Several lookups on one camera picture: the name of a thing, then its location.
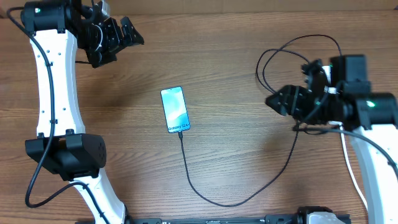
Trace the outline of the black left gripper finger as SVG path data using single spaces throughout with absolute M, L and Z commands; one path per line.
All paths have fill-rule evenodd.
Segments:
M 123 45 L 130 47 L 133 45 L 144 45 L 144 38 L 134 28 L 128 17 L 121 19 L 121 30 L 123 33 Z
M 98 68 L 113 61 L 117 61 L 117 51 L 110 52 L 100 52 L 97 51 L 90 51 L 90 64 L 93 68 Z

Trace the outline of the blue Galaxy smartphone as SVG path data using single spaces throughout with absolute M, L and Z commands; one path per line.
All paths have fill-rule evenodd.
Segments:
M 167 88 L 160 92 L 164 115 L 169 133 L 177 133 L 190 129 L 183 89 L 180 86 Z

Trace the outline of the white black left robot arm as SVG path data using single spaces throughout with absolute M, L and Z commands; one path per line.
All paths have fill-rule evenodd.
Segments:
M 29 1 L 19 10 L 14 23 L 30 39 L 39 86 L 39 120 L 36 137 L 25 142 L 27 155 L 76 189 L 95 223 L 132 223 L 106 175 L 104 139 L 86 132 L 75 66 L 78 49 L 98 68 L 126 47 L 142 45 L 143 37 L 129 18 L 113 19 L 106 1 Z

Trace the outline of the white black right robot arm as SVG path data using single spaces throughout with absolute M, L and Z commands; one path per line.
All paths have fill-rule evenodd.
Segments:
M 369 223 L 397 223 L 397 99 L 373 92 L 364 55 L 302 65 L 307 86 L 286 85 L 267 106 L 290 115 L 296 132 L 349 136 L 363 179 Z

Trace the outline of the white power strip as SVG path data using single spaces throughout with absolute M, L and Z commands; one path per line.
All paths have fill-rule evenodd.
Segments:
M 330 84 L 331 83 L 331 66 L 330 65 L 324 65 L 324 66 L 322 66 L 322 69 L 325 72 L 328 84 Z M 335 87 L 329 87 L 328 88 L 328 93 L 332 94 L 332 95 L 335 95 L 336 94 L 336 88 Z M 337 126 L 342 126 L 343 125 L 342 122 L 339 122 L 339 121 L 329 121 L 328 124 L 337 125 Z

